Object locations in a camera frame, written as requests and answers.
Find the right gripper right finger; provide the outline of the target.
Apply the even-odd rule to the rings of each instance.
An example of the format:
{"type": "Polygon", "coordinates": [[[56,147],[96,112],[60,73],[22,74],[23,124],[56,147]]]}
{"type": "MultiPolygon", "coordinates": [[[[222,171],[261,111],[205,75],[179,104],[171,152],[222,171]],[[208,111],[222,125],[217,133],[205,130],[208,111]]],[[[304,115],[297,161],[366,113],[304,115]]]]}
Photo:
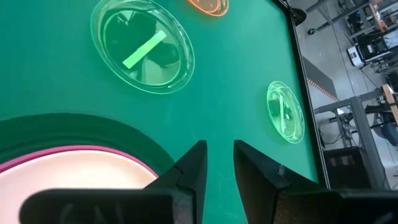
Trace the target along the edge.
{"type": "Polygon", "coordinates": [[[242,140],[234,171],[248,223],[397,223],[397,193],[331,190],[242,140]]]}

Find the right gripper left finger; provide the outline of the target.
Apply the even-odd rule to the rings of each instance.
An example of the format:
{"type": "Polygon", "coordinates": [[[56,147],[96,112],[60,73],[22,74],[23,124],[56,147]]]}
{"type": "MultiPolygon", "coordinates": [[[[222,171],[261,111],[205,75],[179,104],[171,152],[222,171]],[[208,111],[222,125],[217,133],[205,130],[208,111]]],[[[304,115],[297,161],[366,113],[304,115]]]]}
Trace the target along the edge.
{"type": "Polygon", "coordinates": [[[143,189],[50,189],[19,210],[28,224],[194,223],[203,220],[208,148],[198,141],[143,189]]]}

